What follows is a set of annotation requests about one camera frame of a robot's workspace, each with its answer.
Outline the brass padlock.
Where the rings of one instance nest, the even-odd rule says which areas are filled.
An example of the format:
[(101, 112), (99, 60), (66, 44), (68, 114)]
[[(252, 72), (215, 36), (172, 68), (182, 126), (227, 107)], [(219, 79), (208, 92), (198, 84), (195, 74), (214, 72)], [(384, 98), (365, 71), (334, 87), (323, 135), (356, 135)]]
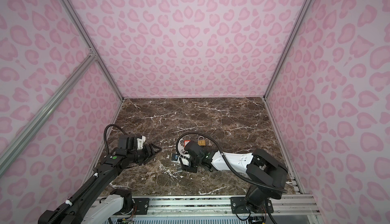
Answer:
[(201, 146), (201, 147), (205, 147), (206, 146), (206, 139), (204, 136), (200, 136), (198, 138), (198, 145)]

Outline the red padlock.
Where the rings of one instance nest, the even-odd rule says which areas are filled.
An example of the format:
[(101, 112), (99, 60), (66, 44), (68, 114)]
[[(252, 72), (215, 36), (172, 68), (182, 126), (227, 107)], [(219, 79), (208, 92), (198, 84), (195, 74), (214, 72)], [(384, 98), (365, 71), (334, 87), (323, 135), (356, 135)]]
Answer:
[(187, 135), (187, 136), (185, 136), (184, 137), (184, 146), (187, 146), (187, 144), (189, 143), (191, 141), (191, 139), (190, 139), (190, 136), (189, 135)]

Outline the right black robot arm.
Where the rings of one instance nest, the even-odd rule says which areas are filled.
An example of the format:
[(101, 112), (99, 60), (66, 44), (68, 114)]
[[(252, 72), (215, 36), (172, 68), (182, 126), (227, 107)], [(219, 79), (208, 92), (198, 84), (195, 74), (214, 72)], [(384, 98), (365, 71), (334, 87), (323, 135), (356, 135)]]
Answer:
[(195, 141), (186, 140), (183, 146), (176, 146), (176, 156), (172, 159), (188, 172), (196, 173), (199, 167), (209, 172), (231, 171), (250, 184), (245, 204), (253, 212), (268, 206), (268, 199), (280, 200), (286, 193), (287, 167), (262, 149), (233, 154), (207, 150)]

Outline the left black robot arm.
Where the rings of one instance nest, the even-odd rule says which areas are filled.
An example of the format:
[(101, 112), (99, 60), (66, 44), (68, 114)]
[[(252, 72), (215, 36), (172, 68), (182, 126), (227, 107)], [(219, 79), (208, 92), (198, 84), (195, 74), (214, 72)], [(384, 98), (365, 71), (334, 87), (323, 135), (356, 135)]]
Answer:
[(162, 148), (155, 144), (144, 145), (144, 137), (123, 135), (112, 154), (105, 156), (96, 172), (56, 210), (45, 211), (39, 224), (81, 224), (95, 200), (103, 190), (130, 165), (145, 165)]

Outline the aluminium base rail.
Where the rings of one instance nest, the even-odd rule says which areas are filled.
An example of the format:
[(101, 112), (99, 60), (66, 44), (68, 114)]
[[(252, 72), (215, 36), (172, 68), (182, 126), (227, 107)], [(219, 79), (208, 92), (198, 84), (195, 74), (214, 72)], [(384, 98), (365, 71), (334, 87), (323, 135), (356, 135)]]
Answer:
[(119, 195), (98, 198), (82, 221), (84, 224), (253, 224), (274, 218), (279, 224), (322, 222), (319, 207), (312, 195), (285, 195), (280, 200), (270, 200), (272, 207), (266, 213), (232, 212), (235, 196), (134, 196), (148, 198), (147, 214), (117, 213), (123, 204)]

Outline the diagonal aluminium frame strut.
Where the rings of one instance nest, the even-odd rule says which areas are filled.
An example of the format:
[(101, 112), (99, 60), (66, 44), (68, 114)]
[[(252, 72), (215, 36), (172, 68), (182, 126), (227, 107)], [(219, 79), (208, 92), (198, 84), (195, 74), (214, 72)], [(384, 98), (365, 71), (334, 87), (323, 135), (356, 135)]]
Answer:
[(34, 115), (32, 120), (20, 131), (20, 133), (11, 141), (9, 146), (1, 154), (1, 176), (3, 176), (19, 157), (28, 143), (44, 126), (55, 110), (60, 106), (63, 100), (69, 95), (71, 90), (77, 85), (79, 80), (88, 71), (91, 64), (95, 62), (95, 53), (87, 56), (83, 63), (75, 69), (65, 82), (56, 90), (49, 100)]

